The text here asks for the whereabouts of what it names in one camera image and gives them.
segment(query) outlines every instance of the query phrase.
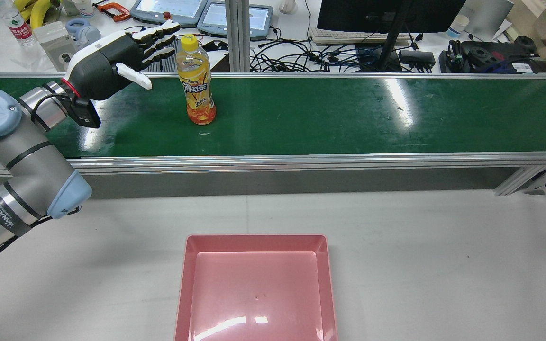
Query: drink label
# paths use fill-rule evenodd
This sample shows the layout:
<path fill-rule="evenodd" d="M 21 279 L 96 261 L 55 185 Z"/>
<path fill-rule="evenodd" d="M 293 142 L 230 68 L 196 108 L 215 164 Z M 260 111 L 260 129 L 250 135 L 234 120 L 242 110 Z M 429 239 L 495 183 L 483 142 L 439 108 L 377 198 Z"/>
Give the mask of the drink label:
<path fill-rule="evenodd" d="M 26 24 L 22 15 L 18 13 L 15 17 L 7 19 L 9 30 L 12 32 L 16 39 L 27 39 L 31 37 L 31 28 Z"/>
<path fill-rule="evenodd" d="M 178 71 L 178 76 L 187 98 L 187 113 L 191 121 L 198 125 L 211 122 L 216 115 L 216 106 L 210 91 L 210 72 Z"/>

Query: plastic bottle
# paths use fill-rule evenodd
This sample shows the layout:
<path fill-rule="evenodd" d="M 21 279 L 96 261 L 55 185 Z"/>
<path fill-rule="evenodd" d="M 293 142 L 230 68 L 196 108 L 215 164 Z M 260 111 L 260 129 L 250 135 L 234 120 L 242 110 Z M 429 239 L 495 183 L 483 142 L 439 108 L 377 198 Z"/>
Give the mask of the plastic bottle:
<path fill-rule="evenodd" d="M 29 46 L 35 43 L 35 36 L 26 24 L 18 8 L 10 0 L 0 0 L 0 17 L 2 17 L 18 43 Z"/>
<path fill-rule="evenodd" d="M 189 119 L 198 125 L 214 121 L 216 106 L 210 91 L 210 60 L 194 35 L 180 39 L 182 50 L 176 53 L 178 76 L 187 98 Z"/>

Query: pink tray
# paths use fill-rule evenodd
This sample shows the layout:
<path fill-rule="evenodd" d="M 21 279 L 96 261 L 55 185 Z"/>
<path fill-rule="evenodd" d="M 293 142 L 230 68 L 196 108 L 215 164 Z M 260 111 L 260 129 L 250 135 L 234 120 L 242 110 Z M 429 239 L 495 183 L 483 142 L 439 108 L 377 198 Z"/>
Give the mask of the pink tray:
<path fill-rule="evenodd" d="M 175 341 L 338 341 L 323 235 L 191 235 Z"/>

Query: paper cup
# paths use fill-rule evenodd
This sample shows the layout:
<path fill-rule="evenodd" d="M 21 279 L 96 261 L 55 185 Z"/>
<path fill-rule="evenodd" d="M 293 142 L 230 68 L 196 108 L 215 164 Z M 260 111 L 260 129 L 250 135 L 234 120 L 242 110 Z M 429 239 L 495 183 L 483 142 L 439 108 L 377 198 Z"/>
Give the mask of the paper cup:
<path fill-rule="evenodd" d="M 82 17 L 91 18 L 94 16 L 94 6 L 91 5 L 90 0 L 73 0 L 73 3 Z"/>
<path fill-rule="evenodd" d="M 459 14 L 456 16 L 455 20 L 450 25 L 450 28 L 448 29 L 448 36 L 452 39 L 455 39 L 463 33 L 464 28 L 467 27 L 469 24 L 469 18 L 465 17 L 462 14 Z"/>

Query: metal pole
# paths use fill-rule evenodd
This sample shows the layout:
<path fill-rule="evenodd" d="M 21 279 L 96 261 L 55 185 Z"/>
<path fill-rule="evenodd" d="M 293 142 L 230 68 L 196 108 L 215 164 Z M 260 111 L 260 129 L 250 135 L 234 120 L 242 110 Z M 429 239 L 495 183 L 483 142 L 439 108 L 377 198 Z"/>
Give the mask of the metal pole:
<path fill-rule="evenodd" d="M 231 72 L 250 72 L 249 0 L 227 0 L 227 37 Z"/>
<path fill-rule="evenodd" d="M 391 28 L 387 34 L 387 39 L 385 40 L 385 45 L 383 46 L 381 56 L 376 62 L 376 69 L 378 72 L 386 71 L 386 67 L 389 64 L 389 56 L 395 48 L 397 36 L 401 32 L 403 24 L 406 22 L 406 18 L 408 17 L 408 13 L 410 12 L 410 7 L 412 7 L 413 2 L 414 0 L 403 0 L 399 5 L 399 11 L 395 13 L 395 17 L 393 18 L 393 23 L 391 24 Z"/>

